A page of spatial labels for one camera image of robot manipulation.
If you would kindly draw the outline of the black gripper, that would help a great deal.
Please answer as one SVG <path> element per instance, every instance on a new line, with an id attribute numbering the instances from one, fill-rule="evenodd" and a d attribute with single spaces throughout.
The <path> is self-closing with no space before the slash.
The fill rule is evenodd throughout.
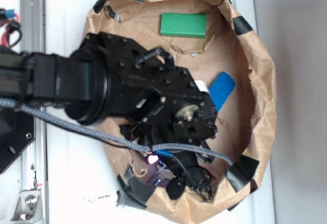
<path id="1" fill-rule="evenodd" d="M 190 71 L 162 48 L 102 34 L 110 90 L 104 114 L 123 117 L 151 144 L 198 145 L 217 133 L 216 108 Z"/>

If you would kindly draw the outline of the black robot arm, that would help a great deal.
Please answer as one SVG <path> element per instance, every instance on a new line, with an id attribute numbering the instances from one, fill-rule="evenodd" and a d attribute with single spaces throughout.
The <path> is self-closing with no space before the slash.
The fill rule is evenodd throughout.
<path id="1" fill-rule="evenodd" d="M 82 125 L 124 118 L 145 145 L 199 145 L 217 133 L 217 111 L 190 71 L 162 47 L 89 33 L 70 57 L 1 54 L 1 96 L 63 108 Z"/>

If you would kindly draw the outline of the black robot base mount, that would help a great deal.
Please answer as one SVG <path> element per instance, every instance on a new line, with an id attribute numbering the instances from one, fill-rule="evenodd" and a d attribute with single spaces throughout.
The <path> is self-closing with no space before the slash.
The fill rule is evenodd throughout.
<path id="1" fill-rule="evenodd" d="M 12 109 L 1 109 L 1 174 L 35 138 L 34 117 Z"/>

